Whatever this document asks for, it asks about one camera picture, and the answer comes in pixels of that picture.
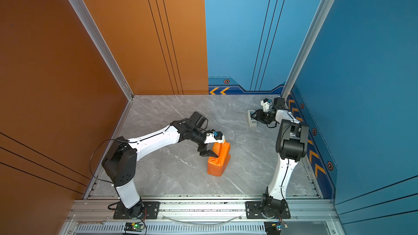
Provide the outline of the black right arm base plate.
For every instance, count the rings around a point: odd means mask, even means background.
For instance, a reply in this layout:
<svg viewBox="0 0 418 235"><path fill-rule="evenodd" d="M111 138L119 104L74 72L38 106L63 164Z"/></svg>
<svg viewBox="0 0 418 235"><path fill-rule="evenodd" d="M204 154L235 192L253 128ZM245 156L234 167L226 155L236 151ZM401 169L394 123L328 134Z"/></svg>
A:
<svg viewBox="0 0 418 235"><path fill-rule="evenodd" d="M247 219L290 219L291 213L285 200L274 201L273 205L260 201L247 201L245 203Z"/></svg>

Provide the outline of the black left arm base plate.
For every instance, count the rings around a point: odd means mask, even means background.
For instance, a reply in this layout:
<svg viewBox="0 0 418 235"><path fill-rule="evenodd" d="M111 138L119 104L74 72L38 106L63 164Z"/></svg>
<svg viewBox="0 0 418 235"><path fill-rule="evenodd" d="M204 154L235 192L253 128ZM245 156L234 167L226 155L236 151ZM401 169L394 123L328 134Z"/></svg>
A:
<svg viewBox="0 0 418 235"><path fill-rule="evenodd" d="M120 201L116 204L113 219L157 219L160 210L159 201L143 202L139 201L132 208L128 209Z"/></svg>

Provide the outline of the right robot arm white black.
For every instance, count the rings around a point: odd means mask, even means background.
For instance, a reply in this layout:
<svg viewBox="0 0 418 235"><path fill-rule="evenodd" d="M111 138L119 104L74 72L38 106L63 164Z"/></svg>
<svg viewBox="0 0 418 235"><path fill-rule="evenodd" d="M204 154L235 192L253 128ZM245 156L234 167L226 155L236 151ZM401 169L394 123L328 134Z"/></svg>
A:
<svg viewBox="0 0 418 235"><path fill-rule="evenodd" d="M260 210L265 218L288 219L287 187L295 167L307 154L309 125L285 109L271 108L267 112L259 109L250 117L266 125L275 122L279 126L275 145L278 162L272 181L262 195Z"/></svg>

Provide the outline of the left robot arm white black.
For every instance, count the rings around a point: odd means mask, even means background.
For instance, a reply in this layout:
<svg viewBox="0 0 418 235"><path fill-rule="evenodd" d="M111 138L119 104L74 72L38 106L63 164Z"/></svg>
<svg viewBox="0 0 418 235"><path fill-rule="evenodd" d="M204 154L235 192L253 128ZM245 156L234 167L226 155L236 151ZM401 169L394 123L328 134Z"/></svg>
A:
<svg viewBox="0 0 418 235"><path fill-rule="evenodd" d="M201 130L186 123L170 124L167 127L148 135L113 140L111 148L102 160L102 167L115 188L123 206L130 210L139 205L138 194L133 178L136 174L137 162L145 156L166 146L190 140L198 145L202 157L215 157L216 153L207 149L208 144L225 142L222 132Z"/></svg>

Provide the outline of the yellow wrapping paper sheet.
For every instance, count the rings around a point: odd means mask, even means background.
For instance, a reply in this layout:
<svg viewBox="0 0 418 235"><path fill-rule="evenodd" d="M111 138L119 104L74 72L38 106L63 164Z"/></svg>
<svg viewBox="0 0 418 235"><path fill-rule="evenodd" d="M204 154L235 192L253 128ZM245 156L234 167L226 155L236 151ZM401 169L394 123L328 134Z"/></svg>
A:
<svg viewBox="0 0 418 235"><path fill-rule="evenodd" d="M209 157L207 161L207 173L212 176L220 177L225 172L228 162L231 158L230 143L215 143L212 151L218 157Z"/></svg>

